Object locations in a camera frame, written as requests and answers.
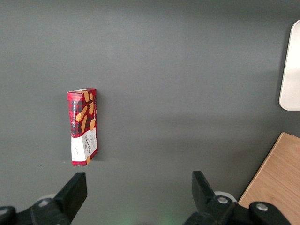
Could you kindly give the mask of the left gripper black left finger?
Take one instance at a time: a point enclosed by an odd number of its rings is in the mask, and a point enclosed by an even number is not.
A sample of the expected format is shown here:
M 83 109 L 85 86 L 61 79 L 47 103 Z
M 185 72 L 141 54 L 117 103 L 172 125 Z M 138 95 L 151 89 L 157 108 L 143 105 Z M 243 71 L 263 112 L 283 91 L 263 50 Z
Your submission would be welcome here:
M 69 225 L 87 197 L 86 174 L 77 172 L 54 196 L 42 198 L 17 212 L 13 206 L 0 208 L 2 225 Z

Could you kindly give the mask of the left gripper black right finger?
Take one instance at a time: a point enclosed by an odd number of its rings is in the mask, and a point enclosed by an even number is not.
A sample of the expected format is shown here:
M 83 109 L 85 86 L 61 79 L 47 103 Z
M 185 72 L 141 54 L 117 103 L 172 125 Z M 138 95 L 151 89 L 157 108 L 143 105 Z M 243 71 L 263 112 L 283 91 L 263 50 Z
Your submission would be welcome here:
M 192 195 L 197 212 L 185 225 L 289 225 L 274 205 L 252 202 L 245 208 L 225 195 L 216 195 L 201 171 L 192 173 Z

